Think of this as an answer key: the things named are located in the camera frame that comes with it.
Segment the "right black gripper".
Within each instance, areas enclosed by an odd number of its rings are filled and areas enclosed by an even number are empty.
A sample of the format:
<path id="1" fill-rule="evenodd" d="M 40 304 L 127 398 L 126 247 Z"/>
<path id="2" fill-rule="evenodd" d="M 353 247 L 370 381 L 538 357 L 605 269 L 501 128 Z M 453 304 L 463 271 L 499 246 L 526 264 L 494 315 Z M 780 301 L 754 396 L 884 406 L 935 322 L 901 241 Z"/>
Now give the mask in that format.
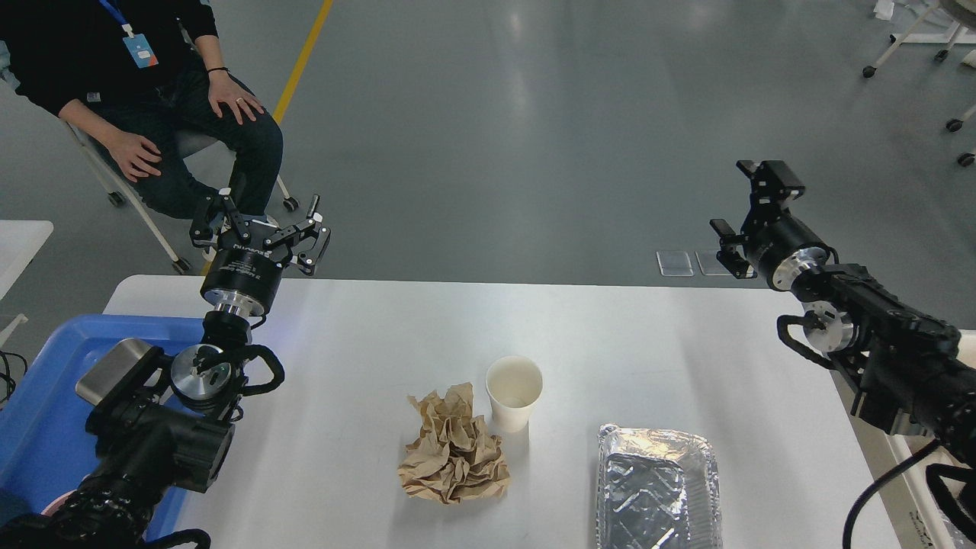
<path id="1" fill-rule="evenodd" d="M 791 291 L 803 272 L 832 257 L 830 247 L 790 214 L 791 202 L 806 187 L 783 160 L 740 160 L 736 167 L 750 181 L 750 211 L 743 234 L 725 219 L 710 220 L 718 235 L 718 263 L 736 279 L 761 278 L 774 291 Z"/>

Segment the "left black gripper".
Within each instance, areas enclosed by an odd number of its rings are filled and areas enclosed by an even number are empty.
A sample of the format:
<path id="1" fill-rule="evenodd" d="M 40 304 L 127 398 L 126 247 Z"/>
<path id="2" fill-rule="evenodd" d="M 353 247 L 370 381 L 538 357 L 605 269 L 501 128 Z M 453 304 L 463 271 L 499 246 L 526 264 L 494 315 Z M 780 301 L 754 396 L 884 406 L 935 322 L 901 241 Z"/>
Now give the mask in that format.
<path id="1" fill-rule="evenodd" d="M 320 195 L 314 194 L 306 219 L 265 237 L 265 250 L 271 254 L 242 248 L 249 243 L 249 222 L 232 193 L 226 187 L 203 197 L 191 221 L 191 244 L 217 250 L 200 295 L 216 310 L 234 308 L 237 316 L 264 316 L 271 312 L 285 265 L 294 263 L 307 277 L 314 275 L 331 233 L 318 212 Z"/>

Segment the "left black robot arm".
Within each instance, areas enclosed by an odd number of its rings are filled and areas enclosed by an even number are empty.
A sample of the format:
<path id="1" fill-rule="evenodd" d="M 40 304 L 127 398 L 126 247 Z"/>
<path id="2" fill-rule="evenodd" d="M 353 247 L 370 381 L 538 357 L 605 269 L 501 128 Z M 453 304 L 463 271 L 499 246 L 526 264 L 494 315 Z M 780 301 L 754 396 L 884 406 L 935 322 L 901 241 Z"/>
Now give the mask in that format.
<path id="1" fill-rule="evenodd" d="M 189 236 L 215 254 L 200 288 L 212 306 L 201 340 L 169 355 L 125 339 L 83 376 L 75 390 L 93 406 L 85 430 L 98 466 L 55 510 L 3 525 L 4 548 L 210 546 L 198 528 L 144 535 L 172 487 L 204 493 L 215 482 L 241 400 L 284 383 L 278 356 L 253 342 L 251 318 L 271 312 L 288 265 L 314 273 L 331 236 L 318 206 L 315 194 L 303 221 L 280 228 L 245 219 L 227 188 L 198 203 Z"/>

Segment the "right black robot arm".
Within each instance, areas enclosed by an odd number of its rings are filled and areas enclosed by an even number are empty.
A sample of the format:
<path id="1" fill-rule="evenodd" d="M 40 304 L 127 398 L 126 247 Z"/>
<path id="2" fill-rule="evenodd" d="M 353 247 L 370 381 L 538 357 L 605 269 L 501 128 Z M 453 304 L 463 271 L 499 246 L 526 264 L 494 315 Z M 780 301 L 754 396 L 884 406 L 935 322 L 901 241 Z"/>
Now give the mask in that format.
<path id="1" fill-rule="evenodd" d="M 925 483 L 942 514 L 973 540 L 975 377 L 958 358 L 961 331 L 910 308 L 864 265 L 841 263 L 791 214 L 805 187 L 787 163 L 740 160 L 737 168 L 750 182 L 750 211 L 739 230 L 711 220 L 718 263 L 735 278 L 761 278 L 802 303 L 802 315 L 778 317 L 778 337 L 802 358 L 840 373 L 854 393 L 852 416 L 889 435 L 931 438 L 858 497 L 841 544 L 850 547 L 858 514 L 886 483 L 938 448 L 956 465 L 929 465 Z"/>

